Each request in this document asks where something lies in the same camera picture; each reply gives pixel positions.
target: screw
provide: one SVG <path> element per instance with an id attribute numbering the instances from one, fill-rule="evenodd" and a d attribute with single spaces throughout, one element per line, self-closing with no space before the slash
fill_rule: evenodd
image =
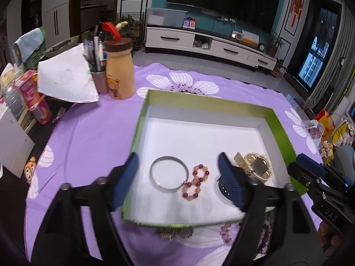
<path id="1" fill-rule="evenodd" d="M 289 191 L 295 191 L 296 190 L 295 186 L 293 184 L 291 184 L 291 183 L 286 184 L 285 188 L 287 190 L 289 190 Z"/>
<path id="2" fill-rule="evenodd" d="M 71 185 L 69 183 L 64 183 L 60 186 L 61 190 L 68 190 L 71 188 Z"/>
<path id="3" fill-rule="evenodd" d="M 258 179 L 256 179 L 256 178 L 250 178 L 249 179 L 249 183 L 254 185 L 254 186 L 257 186 L 257 185 L 260 184 L 260 181 Z"/>
<path id="4" fill-rule="evenodd" d="M 107 177 L 99 177 L 99 178 L 97 178 L 96 183 L 99 184 L 99 185 L 106 184 L 107 183 Z"/>

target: table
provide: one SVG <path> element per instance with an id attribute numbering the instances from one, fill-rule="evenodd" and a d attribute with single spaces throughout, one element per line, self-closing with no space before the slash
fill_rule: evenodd
<path id="1" fill-rule="evenodd" d="M 97 103 L 74 105 L 54 129 L 38 161 L 26 200 L 25 246 L 28 258 L 31 257 L 41 221 L 61 184 L 69 182 L 73 187 L 91 184 L 125 162 L 143 97 L 149 88 L 172 90 L 174 87 L 181 91 L 272 108 L 295 152 L 322 162 L 300 117 L 280 93 L 221 77 L 170 70 L 159 63 L 135 66 L 134 71 L 137 89 L 134 96 L 117 101 L 102 95 Z M 302 198 L 318 227 L 320 219 L 311 212 L 312 201 L 307 195 Z M 82 216 L 90 254 L 100 258 L 87 207 L 83 207 Z M 196 228 L 189 239 L 168 241 L 161 239 L 156 229 L 123 223 L 119 210 L 112 213 L 112 218 L 128 254 L 137 266 L 217 266 L 231 247 L 231 243 L 226 243 L 220 234 L 223 225 Z M 227 227 L 231 238 L 235 238 L 238 224 Z"/>

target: gray floor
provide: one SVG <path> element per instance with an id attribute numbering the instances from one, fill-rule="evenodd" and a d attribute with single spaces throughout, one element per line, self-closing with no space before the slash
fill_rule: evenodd
<path id="1" fill-rule="evenodd" d="M 153 62 L 159 62 L 174 70 L 196 71 L 207 75 L 215 75 L 233 80 L 238 80 L 261 87 L 269 88 L 282 93 L 303 120 L 308 120 L 306 114 L 294 101 L 300 98 L 297 92 L 282 77 L 272 77 L 263 72 L 255 72 L 232 65 L 205 59 L 192 58 L 187 56 L 169 55 L 160 53 L 136 52 L 133 56 L 134 65 L 144 66 Z"/>

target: silver bracelet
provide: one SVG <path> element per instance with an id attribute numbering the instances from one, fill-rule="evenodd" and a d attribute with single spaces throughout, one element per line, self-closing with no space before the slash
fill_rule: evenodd
<path id="1" fill-rule="evenodd" d="M 165 161 L 165 160 L 172 160 L 172 161 L 175 161 L 177 163 L 179 163 L 180 165 L 182 165 L 182 167 L 185 169 L 186 171 L 186 179 L 185 181 L 183 181 L 181 183 L 181 185 L 179 187 L 176 187 L 176 188 L 166 188 L 166 187 L 163 187 L 157 180 L 154 179 L 153 177 L 153 166 L 161 161 Z M 187 180 L 189 179 L 189 170 L 187 168 L 187 166 L 184 164 L 184 162 L 182 162 L 180 159 L 178 158 L 175 158 L 173 156 L 162 156 L 162 157 L 159 157 L 157 158 L 153 163 L 152 165 L 150 166 L 150 178 L 151 180 L 154 182 L 154 184 L 160 189 L 160 190 L 163 190 L 165 192 L 176 192 L 177 190 L 179 190 L 182 186 L 184 186 L 186 183 L 187 183 Z"/>

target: pink beaded bracelet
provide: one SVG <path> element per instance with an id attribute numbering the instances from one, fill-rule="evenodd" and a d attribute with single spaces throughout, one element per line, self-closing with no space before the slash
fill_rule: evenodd
<path id="1" fill-rule="evenodd" d="M 198 170 L 203 170 L 204 175 L 203 177 L 198 177 Z M 191 182 L 187 182 L 186 185 L 182 188 L 182 197 L 184 197 L 188 201 L 192 201 L 193 199 L 196 199 L 198 197 L 198 194 L 201 192 L 200 186 L 203 181 L 206 181 L 208 179 L 209 171 L 206 166 L 203 166 L 203 164 L 197 165 L 193 168 L 193 179 Z M 187 193 L 187 190 L 192 186 L 195 185 L 195 193 L 191 196 Z"/>

